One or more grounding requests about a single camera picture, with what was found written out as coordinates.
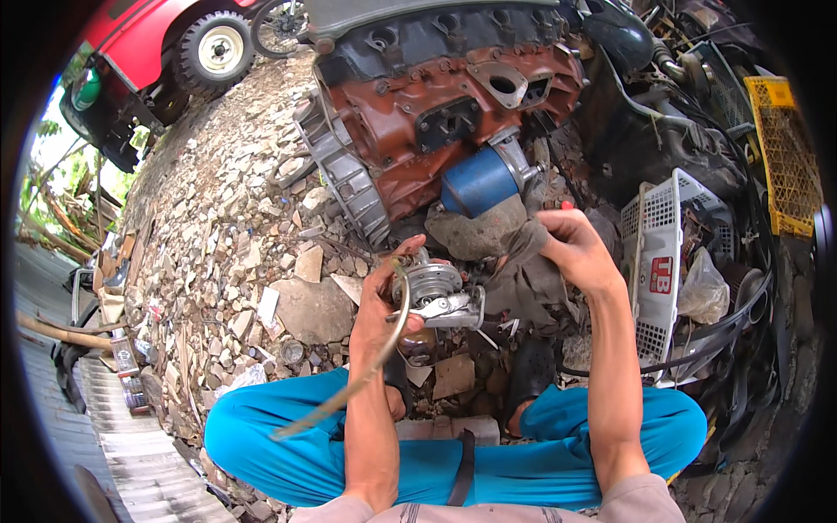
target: yellow plastic crate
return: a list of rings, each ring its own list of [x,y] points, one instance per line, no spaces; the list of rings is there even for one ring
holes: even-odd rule
[[[750,94],[764,156],[773,234],[810,237],[814,233],[814,213],[823,204],[823,191],[814,148],[788,79],[749,76],[744,85]]]

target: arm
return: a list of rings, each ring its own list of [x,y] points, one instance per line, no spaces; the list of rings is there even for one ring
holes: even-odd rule
[[[590,453],[603,494],[650,469],[639,441],[642,382],[627,286],[581,211],[548,211],[538,219],[554,236],[541,254],[588,298],[593,324],[588,390]]]
[[[423,244],[423,235],[409,238],[395,250],[395,254],[411,254]],[[392,266],[383,263],[363,282],[361,306],[349,341],[349,381],[362,374],[394,328],[394,324],[385,321],[393,308],[381,299],[392,277]],[[410,315],[404,334],[423,327],[420,317]],[[343,495],[365,501],[376,514],[391,507],[398,498],[398,436],[387,400],[383,371],[349,399],[344,447],[346,489]]]

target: rubber belt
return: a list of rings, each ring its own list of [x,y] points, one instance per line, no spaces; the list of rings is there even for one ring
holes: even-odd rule
[[[448,498],[448,506],[462,506],[468,497],[471,484],[474,483],[474,433],[467,428],[459,436],[462,442],[462,461],[456,470],[454,488]]]

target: bicycle wheel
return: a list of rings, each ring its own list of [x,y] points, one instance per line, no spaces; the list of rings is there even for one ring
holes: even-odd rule
[[[296,35],[305,28],[307,16],[305,6],[299,1],[295,2],[294,13],[291,14],[291,1],[268,2],[253,18],[250,28],[253,46],[268,58],[288,58],[296,51]]]

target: red vehicle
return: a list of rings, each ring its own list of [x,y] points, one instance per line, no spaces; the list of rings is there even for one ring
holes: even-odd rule
[[[84,68],[64,79],[61,113],[122,171],[137,164],[134,128],[154,136],[250,71],[247,18],[260,0],[108,0],[82,32]]]

